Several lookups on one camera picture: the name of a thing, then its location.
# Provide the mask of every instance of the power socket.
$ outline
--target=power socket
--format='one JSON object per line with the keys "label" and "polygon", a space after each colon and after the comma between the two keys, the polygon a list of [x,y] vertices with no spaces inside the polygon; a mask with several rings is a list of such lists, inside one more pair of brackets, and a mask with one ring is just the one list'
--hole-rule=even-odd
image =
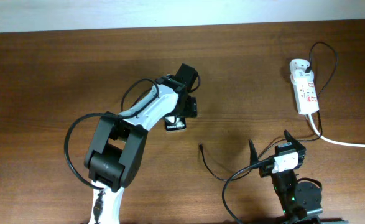
{"label": "power socket", "polygon": [[299,114],[313,114],[319,110],[318,97],[316,96],[313,82],[313,71],[305,73],[309,62],[304,59],[294,59],[290,62],[290,79],[293,83],[295,101]]}

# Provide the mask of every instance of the white power strip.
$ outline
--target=white power strip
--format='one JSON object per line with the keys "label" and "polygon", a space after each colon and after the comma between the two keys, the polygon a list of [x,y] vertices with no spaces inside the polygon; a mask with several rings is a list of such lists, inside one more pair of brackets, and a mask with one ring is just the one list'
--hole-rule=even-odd
{"label": "white power strip", "polygon": [[297,110],[301,115],[313,114],[319,110],[313,71],[305,73],[308,67],[309,62],[304,59],[294,59],[290,62],[290,79],[294,87]]}

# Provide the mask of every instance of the white backdrop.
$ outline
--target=white backdrop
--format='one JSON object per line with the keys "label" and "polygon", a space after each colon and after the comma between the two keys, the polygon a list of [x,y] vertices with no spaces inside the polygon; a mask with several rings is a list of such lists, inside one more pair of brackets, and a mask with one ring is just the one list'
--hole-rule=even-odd
{"label": "white backdrop", "polygon": [[365,0],[0,0],[0,32],[365,19]]}

